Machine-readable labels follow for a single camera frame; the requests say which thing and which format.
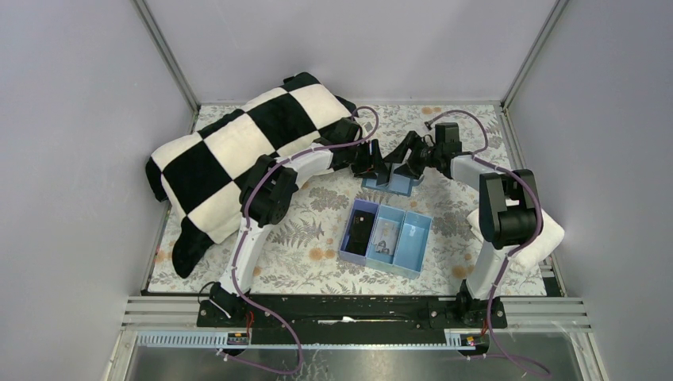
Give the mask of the teal leather card holder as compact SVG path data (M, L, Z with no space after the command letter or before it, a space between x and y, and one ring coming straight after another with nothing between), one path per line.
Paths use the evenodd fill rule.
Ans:
M362 188L409 197L412 194L413 189L418 187L424 181L425 177L422 176L419 179L411 179L395 174L394 171L398 167L401 167L401 164L391 164L390 181L387 184L378 185L376 179L364 179L361 184Z

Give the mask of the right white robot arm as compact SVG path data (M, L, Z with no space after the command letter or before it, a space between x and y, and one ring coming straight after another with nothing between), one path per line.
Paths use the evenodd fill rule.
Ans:
M483 246L452 311L456 320L475 327L487 323L496 311L498 286L511 258L543 229L536 179L529 169L509 170L463 150L456 123L442 123L434 133L430 142L408 133L384 160L397 164L395 174L406 178L419 179L430 167L478 191Z

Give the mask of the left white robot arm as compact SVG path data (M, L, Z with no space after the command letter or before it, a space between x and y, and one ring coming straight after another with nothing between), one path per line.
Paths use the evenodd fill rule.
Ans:
M200 304L202 317L236 324L248 316L252 274L268 235L285 218L294 194L308 179L348 168L355 177L386 176L379 141L349 117L325 137L299 152L272 158L263 155L241 192L242 217L232 256L220 279Z

